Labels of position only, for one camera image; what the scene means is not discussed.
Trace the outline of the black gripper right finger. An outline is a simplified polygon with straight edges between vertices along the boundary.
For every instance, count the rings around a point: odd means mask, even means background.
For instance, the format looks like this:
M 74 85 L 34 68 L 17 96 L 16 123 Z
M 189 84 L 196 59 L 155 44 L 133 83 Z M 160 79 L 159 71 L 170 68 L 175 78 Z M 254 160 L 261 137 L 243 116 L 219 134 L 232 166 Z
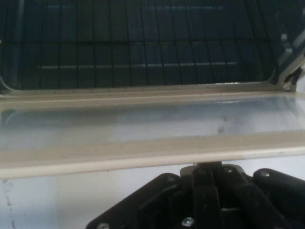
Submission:
M 305 182 L 262 168 L 247 175 L 241 167 L 223 165 L 217 185 L 226 229 L 303 229 Z

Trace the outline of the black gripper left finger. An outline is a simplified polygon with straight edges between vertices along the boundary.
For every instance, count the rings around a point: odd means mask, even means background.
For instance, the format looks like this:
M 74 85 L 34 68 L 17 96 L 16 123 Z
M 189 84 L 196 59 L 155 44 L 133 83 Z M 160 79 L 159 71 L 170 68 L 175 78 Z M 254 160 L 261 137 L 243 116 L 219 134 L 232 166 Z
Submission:
M 219 229 L 221 205 L 214 172 L 221 163 L 164 173 L 106 210 L 88 229 Z

